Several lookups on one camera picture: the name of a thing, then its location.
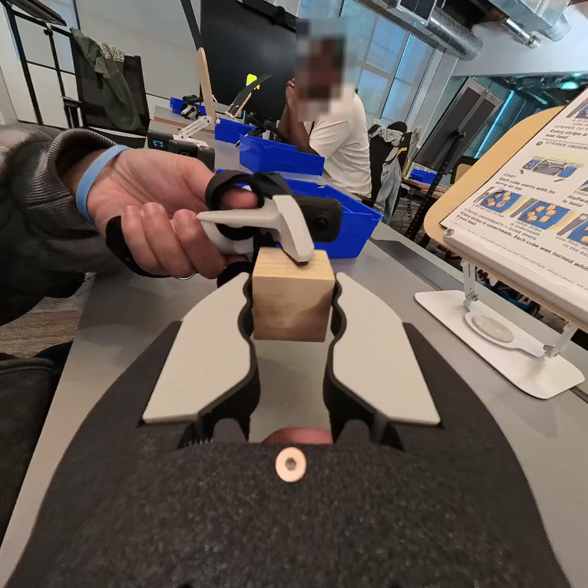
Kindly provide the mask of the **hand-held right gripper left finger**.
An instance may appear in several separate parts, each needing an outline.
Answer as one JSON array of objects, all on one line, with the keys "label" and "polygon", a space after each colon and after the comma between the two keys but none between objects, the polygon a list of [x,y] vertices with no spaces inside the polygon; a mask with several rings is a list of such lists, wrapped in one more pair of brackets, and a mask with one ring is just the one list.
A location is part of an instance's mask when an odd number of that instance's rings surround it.
[{"label": "hand-held right gripper left finger", "polygon": [[184,316],[143,424],[186,424],[191,443],[250,440],[261,398],[251,282],[239,273]]}]

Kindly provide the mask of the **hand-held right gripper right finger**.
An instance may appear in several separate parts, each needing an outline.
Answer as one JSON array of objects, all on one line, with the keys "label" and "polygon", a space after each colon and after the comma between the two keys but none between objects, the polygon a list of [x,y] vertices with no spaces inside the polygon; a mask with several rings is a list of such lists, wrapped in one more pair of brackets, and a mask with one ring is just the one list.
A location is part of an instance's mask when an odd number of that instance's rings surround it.
[{"label": "hand-held right gripper right finger", "polygon": [[323,379],[333,442],[347,436],[391,444],[397,424],[440,425],[401,318],[347,274],[335,280]]}]

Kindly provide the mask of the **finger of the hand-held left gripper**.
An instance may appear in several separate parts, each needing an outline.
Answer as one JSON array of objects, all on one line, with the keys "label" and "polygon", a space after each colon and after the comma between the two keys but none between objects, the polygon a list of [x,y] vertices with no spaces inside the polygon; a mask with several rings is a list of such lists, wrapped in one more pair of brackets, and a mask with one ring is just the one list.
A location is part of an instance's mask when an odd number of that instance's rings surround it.
[{"label": "finger of the hand-held left gripper", "polygon": [[261,208],[209,210],[197,214],[207,237],[225,255],[254,253],[254,236],[268,233],[297,263],[307,263],[314,244],[303,213],[290,195],[264,198]]}]

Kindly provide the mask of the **wooden cube with blue stripe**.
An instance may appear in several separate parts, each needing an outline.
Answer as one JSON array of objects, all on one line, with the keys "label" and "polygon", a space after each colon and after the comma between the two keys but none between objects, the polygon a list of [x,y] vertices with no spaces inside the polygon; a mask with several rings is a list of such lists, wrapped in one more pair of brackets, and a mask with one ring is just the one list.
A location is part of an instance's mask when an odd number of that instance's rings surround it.
[{"label": "wooden cube with blue stripe", "polygon": [[261,248],[252,273],[254,338],[324,342],[334,285],[325,251],[298,265],[281,248]]}]

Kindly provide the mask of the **person's left forearm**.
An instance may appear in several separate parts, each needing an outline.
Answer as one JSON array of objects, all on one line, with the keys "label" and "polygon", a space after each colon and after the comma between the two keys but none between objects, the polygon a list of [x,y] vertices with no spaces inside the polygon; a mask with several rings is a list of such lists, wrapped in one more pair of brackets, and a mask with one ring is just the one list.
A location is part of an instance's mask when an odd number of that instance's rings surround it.
[{"label": "person's left forearm", "polygon": [[111,146],[86,129],[1,126],[1,325],[43,298],[69,298],[87,273],[123,269],[61,180],[83,157]]}]

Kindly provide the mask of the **person's right hand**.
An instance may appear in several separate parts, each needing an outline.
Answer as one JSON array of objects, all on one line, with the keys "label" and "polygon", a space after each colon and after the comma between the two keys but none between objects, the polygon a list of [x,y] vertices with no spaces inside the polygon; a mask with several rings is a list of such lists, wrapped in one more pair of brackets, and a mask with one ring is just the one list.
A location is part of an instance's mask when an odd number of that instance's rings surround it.
[{"label": "person's right hand", "polygon": [[299,427],[282,428],[272,432],[261,443],[263,445],[331,445],[333,436],[330,430]]}]

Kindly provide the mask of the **person's left hand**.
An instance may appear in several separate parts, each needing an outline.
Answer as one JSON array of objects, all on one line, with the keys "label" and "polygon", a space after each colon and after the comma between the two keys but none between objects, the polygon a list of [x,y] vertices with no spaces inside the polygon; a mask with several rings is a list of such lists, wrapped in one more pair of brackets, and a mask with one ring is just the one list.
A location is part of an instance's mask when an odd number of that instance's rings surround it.
[{"label": "person's left hand", "polygon": [[197,218],[208,210],[205,190],[212,178],[213,173],[194,158],[125,150],[90,188],[89,216],[102,236],[107,223],[120,217],[131,256],[148,274],[184,279],[198,273],[214,279],[247,257],[222,254]]}]

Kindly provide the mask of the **grey denim jacket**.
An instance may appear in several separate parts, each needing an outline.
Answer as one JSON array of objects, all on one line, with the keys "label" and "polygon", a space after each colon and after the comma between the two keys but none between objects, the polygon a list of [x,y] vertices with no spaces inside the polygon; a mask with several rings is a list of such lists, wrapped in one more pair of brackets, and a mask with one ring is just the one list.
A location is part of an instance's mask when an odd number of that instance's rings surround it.
[{"label": "grey denim jacket", "polygon": [[368,130],[370,202],[382,213],[382,222],[386,225],[390,223],[396,210],[401,181],[416,154],[421,133],[420,126],[408,130],[404,122],[396,122],[389,127],[376,123]]}]

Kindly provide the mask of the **grey table with wooden edge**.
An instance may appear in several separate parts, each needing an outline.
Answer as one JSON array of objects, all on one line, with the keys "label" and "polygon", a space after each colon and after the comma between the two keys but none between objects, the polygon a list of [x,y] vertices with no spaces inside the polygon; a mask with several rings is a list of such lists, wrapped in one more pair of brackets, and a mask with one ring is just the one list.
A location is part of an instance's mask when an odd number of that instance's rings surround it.
[{"label": "grey table with wooden edge", "polygon": [[[149,108],[151,116],[151,122],[149,124],[150,130],[177,135],[178,131],[189,123],[180,115],[174,114],[169,107],[155,104]],[[215,169],[234,169],[245,171],[247,173],[251,172],[250,169],[240,164],[239,148],[235,147],[234,144],[216,140],[211,128],[205,128],[204,130],[199,131],[196,134],[196,138],[206,142],[215,150]],[[290,172],[282,172],[281,174],[285,178],[316,182],[321,186],[327,185],[326,179],[321,176]]]}]

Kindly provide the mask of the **wood and white document stand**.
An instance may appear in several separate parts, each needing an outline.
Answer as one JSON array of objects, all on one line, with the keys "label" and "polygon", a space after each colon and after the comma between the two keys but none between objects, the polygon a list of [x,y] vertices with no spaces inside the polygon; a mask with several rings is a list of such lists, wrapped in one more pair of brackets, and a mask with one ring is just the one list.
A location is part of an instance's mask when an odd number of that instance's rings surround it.
[{"label": "wood and white document stand", "polygon": [[561,353],[577,330],[587,330],[555,313],[565,320],[563,333],[555,343],[544,344],[479,300],[481,286],[476,282],[477,269],[511,286],[444,244],[445,230],[439,223],[463,201],[460,196],[446,196],[452,187],[428,210],[424,230],[431,239],[461,257],[463,290],[417,293],[416,302],[511,384],[534,398],[547,400],[581,384],[585,379],[583,373]]}]

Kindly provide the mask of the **black digital timer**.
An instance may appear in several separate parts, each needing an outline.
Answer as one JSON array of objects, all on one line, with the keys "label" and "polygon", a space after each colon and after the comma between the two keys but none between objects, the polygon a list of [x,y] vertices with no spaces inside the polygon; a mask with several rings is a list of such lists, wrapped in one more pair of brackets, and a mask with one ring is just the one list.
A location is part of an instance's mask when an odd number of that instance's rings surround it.
[{"label": "black digital timer", "polygon": [[158,151],[174,153],[201,161],[210,171],[216,171],[215,150],[206,142],[183,138],[158,130],[149,130],[146,135],[146,147]]}]

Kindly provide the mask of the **black computer monitor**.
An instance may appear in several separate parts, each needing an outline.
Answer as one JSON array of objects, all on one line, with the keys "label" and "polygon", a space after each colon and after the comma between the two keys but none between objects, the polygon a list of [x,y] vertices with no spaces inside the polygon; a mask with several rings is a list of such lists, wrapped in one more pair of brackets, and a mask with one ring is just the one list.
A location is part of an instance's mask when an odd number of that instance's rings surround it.
[{"label": "black computer monitor", "polygon": [[502,103],[488,88],[468,77],[423,142],[415,165],[435,172],[451,171]]}]

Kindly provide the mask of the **large black screen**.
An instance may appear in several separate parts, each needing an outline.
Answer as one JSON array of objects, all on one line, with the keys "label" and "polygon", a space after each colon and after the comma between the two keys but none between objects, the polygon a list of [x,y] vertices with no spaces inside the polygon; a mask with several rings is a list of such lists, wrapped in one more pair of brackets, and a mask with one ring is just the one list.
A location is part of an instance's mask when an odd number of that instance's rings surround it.
[{"label": "large black screen", "polygon": [[201,1],[201,34],[217,103],[229,106],[249,76],[270,76],[245,111],[278,120],[295,75],[296,16],[267,1]]}]

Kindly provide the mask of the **wooden pole with black end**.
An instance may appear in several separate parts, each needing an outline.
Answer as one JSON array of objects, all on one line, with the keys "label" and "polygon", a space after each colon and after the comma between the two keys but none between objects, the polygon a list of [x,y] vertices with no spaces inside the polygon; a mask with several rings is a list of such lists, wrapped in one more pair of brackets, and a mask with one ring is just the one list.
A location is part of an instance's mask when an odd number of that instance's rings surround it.
[{"label": "wooden pole with black end", "polygon": [[201,88],[201,95],[206,109],[206,115],[211,119],[209,126],[214,130],[217,124],[217,112],[210,84],[208,64],[203,47],[202,35],[198,26],[194,7],[191,1],[181,1],[183,12],[187,20],[190,34],[196,49],[196,69]]}]

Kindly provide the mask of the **person's legs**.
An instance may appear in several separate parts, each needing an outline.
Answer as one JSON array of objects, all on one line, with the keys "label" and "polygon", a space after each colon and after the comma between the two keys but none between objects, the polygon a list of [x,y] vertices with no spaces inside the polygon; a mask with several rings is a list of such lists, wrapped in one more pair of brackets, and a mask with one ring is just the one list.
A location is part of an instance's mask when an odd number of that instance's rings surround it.
[{"label": "person's legs", "polygon": [[71,346],[61,343],[26,358],[1,353],[1,540]]}]

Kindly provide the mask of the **printed instruction sheet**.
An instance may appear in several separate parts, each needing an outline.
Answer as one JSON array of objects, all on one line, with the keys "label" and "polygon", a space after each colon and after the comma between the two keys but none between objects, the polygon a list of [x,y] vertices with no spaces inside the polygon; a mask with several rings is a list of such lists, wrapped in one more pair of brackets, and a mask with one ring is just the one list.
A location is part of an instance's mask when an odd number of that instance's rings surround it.
[{"label": "printed instruction sheet", "polygon": [[587,330],[587,90],[500,139],[446,196],[443,242]]}]

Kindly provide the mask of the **black office chair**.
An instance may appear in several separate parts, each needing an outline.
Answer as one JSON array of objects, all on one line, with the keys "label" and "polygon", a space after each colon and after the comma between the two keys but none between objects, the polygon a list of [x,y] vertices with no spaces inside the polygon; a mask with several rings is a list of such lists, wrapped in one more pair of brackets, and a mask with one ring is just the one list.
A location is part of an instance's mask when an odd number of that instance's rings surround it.
[{"label": "black office chair", "polygon": [[131,148],[144,147],[151,118],[146,99],[141,58],[139,56],[126,56],[123,65],[123,74],[128,83],[140,121],[139,131],[136,133],[119,130],[107,118],[102,83],[91,66],[85,61],[83,55],[77,50],[73,52],[73,64],[77,98],[62,97],[68,127],[70,129],[90,128],[115,143]]}]

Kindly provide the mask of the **blue wristband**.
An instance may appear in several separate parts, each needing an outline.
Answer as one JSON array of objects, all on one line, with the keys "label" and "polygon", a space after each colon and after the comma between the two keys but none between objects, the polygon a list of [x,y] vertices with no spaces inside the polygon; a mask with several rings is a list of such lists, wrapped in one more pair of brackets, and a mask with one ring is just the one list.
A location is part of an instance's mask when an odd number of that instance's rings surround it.
[{"label": "blue wristband", "polygon": [[91,224],[93,224],[93,221],[88,211],[88,196],[93,184],[105,167],[119,157],[121,153],[130,150],[131,148],[125,145],[111,146],[93,159],[92,163],[82,174],[75,191],[75,204],[77,211]]}]

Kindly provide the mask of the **green jacket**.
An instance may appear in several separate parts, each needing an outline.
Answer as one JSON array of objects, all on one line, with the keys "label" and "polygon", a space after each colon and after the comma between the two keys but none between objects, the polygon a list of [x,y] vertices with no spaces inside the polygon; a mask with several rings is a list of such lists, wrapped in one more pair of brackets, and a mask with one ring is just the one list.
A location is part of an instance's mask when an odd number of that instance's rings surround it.
[{"label": "green jacket", "polygon": [[117,130],[143,130],[129,85],[123,74],[125,54],[109,43],[101,43],[70,27],[85,62],[102,83],[102,99],[108,120]]}]

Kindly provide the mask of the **silver ceiling duct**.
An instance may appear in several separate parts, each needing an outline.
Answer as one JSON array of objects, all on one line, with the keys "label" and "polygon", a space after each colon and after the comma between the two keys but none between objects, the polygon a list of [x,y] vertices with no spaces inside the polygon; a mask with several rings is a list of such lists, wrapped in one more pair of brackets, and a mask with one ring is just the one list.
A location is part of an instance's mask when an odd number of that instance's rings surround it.
[{"label": "silver ceiling duct", "polygon": [[433,47],[445,49],[464,61],[473,60],[481,51],[482,40],[452,18],[437,1],[359,1],[392,22],[408,27]]}]

